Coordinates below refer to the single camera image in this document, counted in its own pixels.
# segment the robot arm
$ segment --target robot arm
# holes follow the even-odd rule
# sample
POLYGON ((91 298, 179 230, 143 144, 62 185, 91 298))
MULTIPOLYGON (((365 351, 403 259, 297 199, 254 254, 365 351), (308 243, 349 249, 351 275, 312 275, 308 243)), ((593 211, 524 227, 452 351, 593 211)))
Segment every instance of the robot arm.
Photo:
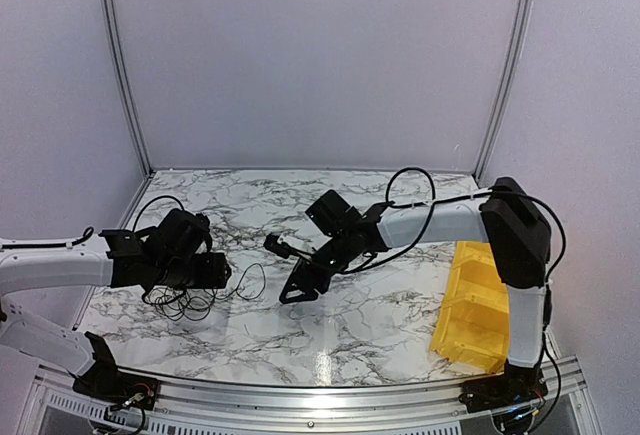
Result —
POLYGON ((363 215, 330 190, 306 211, 330 240, 305 254, 269 235, 265 248, 284 258, 298 256, 280 295, 284 304, 315 300, 336 274, 357 273, 381 262, 349 270, 362 254, 419 243, 489 242, 498 274, 507 285, 510 347, 504 375, 466 382, 461 401, 469 411, 487 410, 546 395, 540 376, 543 331, 550 318, 546 284, 551 228, 510 178, 489 192, 396 209, 373 205, 363 215))
MULTIPOLYGON (((114 394, 127 393, 140 380, 118 371, 101 337, 29 313, 8 294, 68 285, 224 288, 231 270, 211 245, 209 220, 178 209, 158 227, 136 233, 105 230, 75 241, 37 243, 0 240, 0 343, 65 368, 76 377, 74 390, 80 393, 118 401, 114 394), (207 250, 196 253, 203 244, 207 250)), ((152 386, 154 381, 143 383, 152 386)))

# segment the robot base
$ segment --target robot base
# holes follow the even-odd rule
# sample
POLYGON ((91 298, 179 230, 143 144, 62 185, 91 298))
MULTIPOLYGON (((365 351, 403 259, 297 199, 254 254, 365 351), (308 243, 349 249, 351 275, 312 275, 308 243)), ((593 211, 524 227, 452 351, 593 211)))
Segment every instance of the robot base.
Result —
POLYGON ((136 402, 135 406, 153 410, 160 385, 158 380, 119 371, 104 339, 90 332, 85 333, 85 336, 91 341, 96 362, 87 373, 75 377, 73 391, 116 405, 141 393, 144 398, 136 402))
POLYGON ((539 366, 519 368, 507 362, 502 375, 464 382, 458 400, 475 413, 537 400, 548 393, 539 366))

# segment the gray wall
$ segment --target gray wall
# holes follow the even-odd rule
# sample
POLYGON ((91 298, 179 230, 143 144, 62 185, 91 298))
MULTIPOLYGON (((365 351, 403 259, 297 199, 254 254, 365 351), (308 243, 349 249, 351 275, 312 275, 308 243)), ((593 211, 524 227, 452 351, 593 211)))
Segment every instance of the gray wall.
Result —
POLYGON ((116 0, 157 167, 470 171, 516 0, 116 0))
POLYGON ((639 139, 640 0, 535 0, 484 181, 514 176, 566 226, 553 332, 605 433, 640 430, 639 139))
MULTIPOLYGON (((0 0, 0 237, 73 237, 118 223, 142 182, 100 0, 0 0)), ((68 324, 84 289, 17 296, 68 324)), ((34 365, 3 348, 0 426, 12 433, 34 365)))

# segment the marble surface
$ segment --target marble surface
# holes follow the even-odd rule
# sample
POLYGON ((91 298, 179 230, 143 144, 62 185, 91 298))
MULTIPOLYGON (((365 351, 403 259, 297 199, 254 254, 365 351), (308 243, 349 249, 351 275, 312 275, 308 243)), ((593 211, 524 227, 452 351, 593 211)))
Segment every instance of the marble surface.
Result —
MULTIPOLYGON (((163 171, 141 205, 162 194, 211 219, 214 248, 233 267, 229 287, 260 262, 264 293, 252 302, 218 302, 199 322, 172 322, 144 305, 140 288, 96 289, 79 330, 103 335, 119 364, 165 374, 228 382, 284 385, 378 385, 478 373, 428 351, 446 288, 454 244, 422 246, 383 267, 336 276, 317 301, 281 305, 278 295, 293 268, 265 251, 270 232, 299 248, 326 240, 304 210, 333 188, 359 209, 381 201, 391 173, 347 171, 163 171)), ((470 176, 435 176, 438 197, 476 189, 470 176)), ((398 201, 428 197, 418 174, 396 184, 398 201)), ((173 208, 164 200, 141 218, 157 224, 173 208)), ((247 273, 243 293, 257 293, 259 269, 247 273)))

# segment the yellow storage bin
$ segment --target yellow storage bin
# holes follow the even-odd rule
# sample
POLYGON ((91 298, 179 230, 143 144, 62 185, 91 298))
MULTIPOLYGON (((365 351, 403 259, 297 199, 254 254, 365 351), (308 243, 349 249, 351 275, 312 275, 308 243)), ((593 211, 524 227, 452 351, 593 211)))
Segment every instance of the yellow storage bin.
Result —
POLYGON ((487 373, 502 370, 509 350, 509 297, 488 243, 458 243, 429 349, 487 373))

